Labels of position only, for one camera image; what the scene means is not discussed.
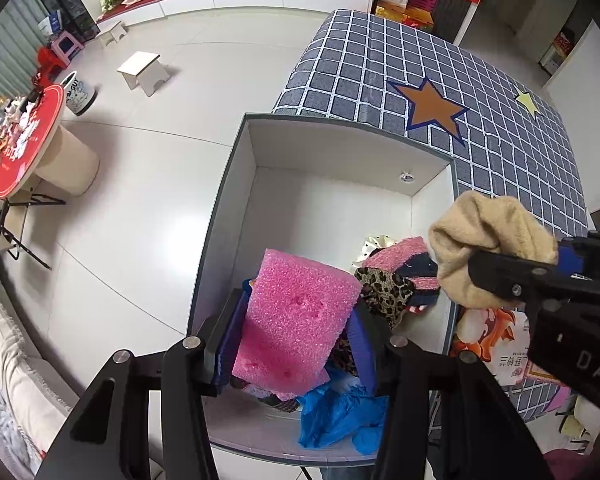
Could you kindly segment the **beige fuzzy sock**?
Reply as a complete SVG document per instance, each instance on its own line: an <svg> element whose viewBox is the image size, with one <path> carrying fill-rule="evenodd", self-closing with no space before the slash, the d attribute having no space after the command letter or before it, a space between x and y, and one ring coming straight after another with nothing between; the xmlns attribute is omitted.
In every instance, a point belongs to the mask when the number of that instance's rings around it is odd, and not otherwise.
<svg viewBox="0 0 600 480"><path fill-rule="evenodd" d="M438 264L437 280L449 298L467 309L513 309L517 300L498 298L472 281L469 258L478 250L536 262L558 263L556 238L510 196L477 191L458 196L428 231Z"/></svg>

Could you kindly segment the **blue plastic shoe cover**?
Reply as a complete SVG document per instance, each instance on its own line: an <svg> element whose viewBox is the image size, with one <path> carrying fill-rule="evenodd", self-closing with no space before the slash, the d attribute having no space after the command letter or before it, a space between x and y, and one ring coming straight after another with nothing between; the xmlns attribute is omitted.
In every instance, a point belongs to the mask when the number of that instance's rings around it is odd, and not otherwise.
<svg viewBox="0 0 600 480"><path fill-rule="evenodd" d="M388 396L373 396L358 378L343 373L332 376L298 397L301 406L298 443L320 450L349 440L361 455L375 454L384 434Z"/></svg>

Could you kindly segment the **pink navy knit sock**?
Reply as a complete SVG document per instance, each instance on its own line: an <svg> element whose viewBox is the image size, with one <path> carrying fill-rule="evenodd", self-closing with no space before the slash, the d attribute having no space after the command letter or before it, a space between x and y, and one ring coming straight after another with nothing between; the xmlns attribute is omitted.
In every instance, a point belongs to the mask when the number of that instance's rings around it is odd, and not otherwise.
<svg viewBox="0 0 600 480"><path fill-rule="evenodd" d="M358 274L363 271L382 271L388 278L409 281L414 286L414 292L406 303L408 312L420 313L438 301L438 266L431 259L421 236L407 237L391 246L375 249L361 263Z"/></svg>

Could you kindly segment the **leopard print scarf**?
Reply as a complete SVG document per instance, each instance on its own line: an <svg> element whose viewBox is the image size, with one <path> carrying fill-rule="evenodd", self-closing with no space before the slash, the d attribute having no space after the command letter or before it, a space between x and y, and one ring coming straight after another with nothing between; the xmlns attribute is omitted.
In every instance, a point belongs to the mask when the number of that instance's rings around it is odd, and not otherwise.
<svg viewBox="0 0 600 480"><path fill-rule="evenodd" d="M361 296L370 313L383 318L390 328L398 326L414 296L414 282L377 268L358 268L354 276L362 284Z"/></svg>

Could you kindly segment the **cream dotted scrunchie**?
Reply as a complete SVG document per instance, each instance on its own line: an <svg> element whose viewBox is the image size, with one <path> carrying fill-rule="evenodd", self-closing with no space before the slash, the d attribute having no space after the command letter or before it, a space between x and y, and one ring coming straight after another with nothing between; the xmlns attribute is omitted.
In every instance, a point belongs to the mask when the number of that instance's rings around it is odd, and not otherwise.
<svg viewBox="0 0 600 480"><path fill-rule="evenodd" d="M351 270L355 271L357 268L370 258L371 255L376 254L380 250L384 250L396 244L396 240L387 235L368 236L364 240L363 246L358 256L353 260L351 264Z"/></svg>

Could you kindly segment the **pink sponge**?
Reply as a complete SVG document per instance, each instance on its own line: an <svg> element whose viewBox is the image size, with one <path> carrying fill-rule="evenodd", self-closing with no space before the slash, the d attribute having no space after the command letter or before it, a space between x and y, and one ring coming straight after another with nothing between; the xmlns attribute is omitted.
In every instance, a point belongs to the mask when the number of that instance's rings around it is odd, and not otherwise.
<svg viewBox="0 0 600 480"><path fill-rule="evenodd" d="M268 248L251 289L233 375L281 398L328 382L326 362L361 288L346 271Z"/></svg>

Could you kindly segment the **white orange snack bag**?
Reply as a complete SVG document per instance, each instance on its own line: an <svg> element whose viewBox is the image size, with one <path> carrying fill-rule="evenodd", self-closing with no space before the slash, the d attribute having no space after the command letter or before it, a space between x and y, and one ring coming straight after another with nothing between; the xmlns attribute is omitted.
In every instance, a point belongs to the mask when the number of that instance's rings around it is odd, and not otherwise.
<svg viewBox="0 0 600 480"><path fill-rule="evenodd" d="M504 309L465 310L455 326L451 356L470 351L502 387L524 380L530 344L524 312Z"/></svg>

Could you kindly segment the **pink red snack package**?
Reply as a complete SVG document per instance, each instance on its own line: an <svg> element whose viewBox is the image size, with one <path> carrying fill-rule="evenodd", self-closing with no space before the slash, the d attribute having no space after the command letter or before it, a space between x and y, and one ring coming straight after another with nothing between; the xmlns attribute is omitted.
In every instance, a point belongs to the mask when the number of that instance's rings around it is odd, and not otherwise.
<svg viewBox="0 0 600 480"><path fill-rule="evenodd" d="M543 384L551 384L560 388L565 387L566 384L547 372L541 367L534 364L531 360L527 362L527 366L524 369L524 378L535 380L536 382L542 382Z"/></svg>

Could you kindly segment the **dark green storage box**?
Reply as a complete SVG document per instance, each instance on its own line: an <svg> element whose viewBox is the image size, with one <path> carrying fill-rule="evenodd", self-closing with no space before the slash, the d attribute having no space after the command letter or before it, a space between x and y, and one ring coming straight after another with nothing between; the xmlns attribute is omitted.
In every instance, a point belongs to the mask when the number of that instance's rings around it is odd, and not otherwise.
<svg viewBox="0 0 600 480"><path fill-rule="evenodd" d="M245 115L230 152L201 253L189 333L257 274L265 248L349 271L371 235L421 236L457 196L449 155L358 122ZM448 353L456 304L434 307L399 326L420 348ZM306 450L299 412L283 414L226 387L204 399L211 443L224 451L294 466L373 463L350 439Z"/></svg>

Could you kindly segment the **grey checkered star rug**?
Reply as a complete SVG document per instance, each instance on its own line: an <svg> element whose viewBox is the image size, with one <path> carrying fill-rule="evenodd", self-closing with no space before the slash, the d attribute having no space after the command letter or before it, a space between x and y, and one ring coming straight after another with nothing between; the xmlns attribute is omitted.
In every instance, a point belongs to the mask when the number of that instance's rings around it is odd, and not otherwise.
<svg viewBox="0 0 600 480"><path fill-rule="evenodd" d="M576 158L557 110L454 44L361 11L326 18L273 108L360 122L454 158L460 191L512 196L556 236L583 236Z"/></svg>

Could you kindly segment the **red round side table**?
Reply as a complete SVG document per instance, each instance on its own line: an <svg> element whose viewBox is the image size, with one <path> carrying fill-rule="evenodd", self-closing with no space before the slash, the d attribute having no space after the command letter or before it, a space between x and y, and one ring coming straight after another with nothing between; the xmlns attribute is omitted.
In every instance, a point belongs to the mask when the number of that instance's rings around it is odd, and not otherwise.
<svg viewBox="0 0 600 480"><path fill-rule="evenodd" d="M30 177L38 177L71 196L83 195L94 182L100 159L61 125L65 88L51 84L29 116L21 148L0 153L0 200L17 194Z"/></svg>

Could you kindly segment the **white printed bucket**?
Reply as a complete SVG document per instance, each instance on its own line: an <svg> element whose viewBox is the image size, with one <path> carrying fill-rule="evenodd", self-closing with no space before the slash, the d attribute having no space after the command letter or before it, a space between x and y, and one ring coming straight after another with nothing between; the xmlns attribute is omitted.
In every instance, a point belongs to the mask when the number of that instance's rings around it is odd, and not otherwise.
<svg viewBox="0 0 600 480"><path fill-rule="evenodd" d="M97 98L97 90L74 70L61 81L65 90L66 107L72 114L80 116L85 113Z"/></svg>

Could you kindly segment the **white small step stool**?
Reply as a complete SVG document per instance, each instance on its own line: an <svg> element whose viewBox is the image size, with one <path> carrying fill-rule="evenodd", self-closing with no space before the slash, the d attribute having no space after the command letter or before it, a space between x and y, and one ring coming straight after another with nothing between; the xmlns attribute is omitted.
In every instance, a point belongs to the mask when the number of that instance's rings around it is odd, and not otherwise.
<svg viewBox="0 0 600 480"><path fill-rule="evenodd" d="M140 87L148 98L171 78L160 62L160 55L144 51L133 53L117 68L117 73L130 90Z"/></svg>

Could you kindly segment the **pink plastic stool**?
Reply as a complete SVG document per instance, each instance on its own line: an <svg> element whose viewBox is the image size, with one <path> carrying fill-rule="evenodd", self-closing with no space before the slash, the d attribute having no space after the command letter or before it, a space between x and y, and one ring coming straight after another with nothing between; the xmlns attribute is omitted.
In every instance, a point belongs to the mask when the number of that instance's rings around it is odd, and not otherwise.
<svg viewBox="0 0 600 480"><path fill-rule="evenodd" d="M52 40L50 48L62 62L69 65L72 59L84 49L84 44L64 30Z"/></svg>

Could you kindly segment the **white low stool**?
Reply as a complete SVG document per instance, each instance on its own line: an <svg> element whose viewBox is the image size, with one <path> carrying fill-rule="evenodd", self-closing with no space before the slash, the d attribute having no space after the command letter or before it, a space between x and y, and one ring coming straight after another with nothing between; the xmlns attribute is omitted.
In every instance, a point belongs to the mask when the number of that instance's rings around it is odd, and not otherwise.
<svg viewBox="0 0 600 480"><path fill-rule="evenodd" d="M123 37L128 34L128 30L122 21L114 22L108 27L105 27L97 35L97 39L103 48L106 48L108 44L117 44Z"/></svg>

